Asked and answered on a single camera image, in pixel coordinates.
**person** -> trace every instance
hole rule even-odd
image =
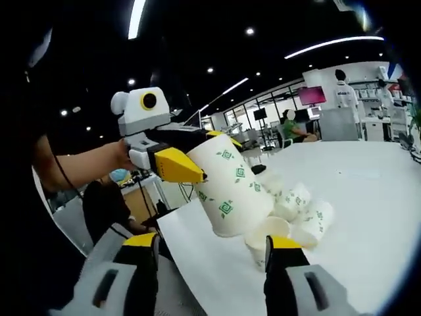
[[[355,90],[347,85],[345,82],[347,79],[347,75],[344,73],[343,70],[336,69],[335,70],[335,77],[337,79],[337,84],[335,88],[335,102],[336,105],[341,107],[350,107],[353,110],[354,119],[356,123],[360,122],[359,114],[358,114],[358,98]]]
[[[387,88],[387,85],[384,80],[379,79],[378,81],[379,90],[377,91],[377,97],[380,102],[382,102],[382,107],[386,111],[389,117],[392,117],[394,114],[394,105],[392,93]]]
[[[317,141],[316,135],[300,130],[297,123],[294,121],[294,110],[285,110],[283,116],[284,123],[282,124],[282,128],[284,130],[284,136],[287,139],[291,138],[294,143],[308,143]]]
[[[91,182],[85,189],[83,210],[87,230],[92,241],[96,244],[114,224],[121,224],[134,235],[154,232],[155,229],[147,228],[130,215],[130,210],[124,202],[120,187],[116,182],[127,175],[124,169],[117,169],[110,174]]]
[[[85,261],[47,210],[41,184],[57,192],[80,187],[115,169],[134,169],[122,140],[55,159],[40,92],[32,90],[27,77],[29,66],[45,53],[46,49],[37,48],[45,43],[57,17],[53,5],[44,4],[27,2],[25,10],[19,11],[22,18],[15,20],[19,28],[10,34],[10,41],[3,38],[6,48],[1,57],[0,104],[9,131],[3,138],[3,197],[8,202],[2,212],[3,284],[7,284],[2,302],[4,310],[22,315],[46,315],[48,309],[67,304]]]

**green shirt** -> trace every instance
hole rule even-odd
[[[286,119],[284,122],[283,128],[284,128],[284,134],[286,138],[296,138],[299,136],[298,134],[292,131],[293,128],[299,128],[297,123],[294,122],[293,120]]]

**camera lens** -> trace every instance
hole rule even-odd
[[[143,105],[147,109],[152,109],[157,104],[157,97],[154,94],[147,93],[143,97]]]

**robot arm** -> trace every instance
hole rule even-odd
[[[129,146],[132,163],[154,171],[169,182],[203,182],[205,172],[187,155],[190,150],[221,132],[171,123],[170,107],[159,88],[117,92],[111,111],[120,115],[120,135]]]

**pink monitor screen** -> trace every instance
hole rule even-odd
[[[298,90],[302,105],[326,102],[322,87],[303,88]]]

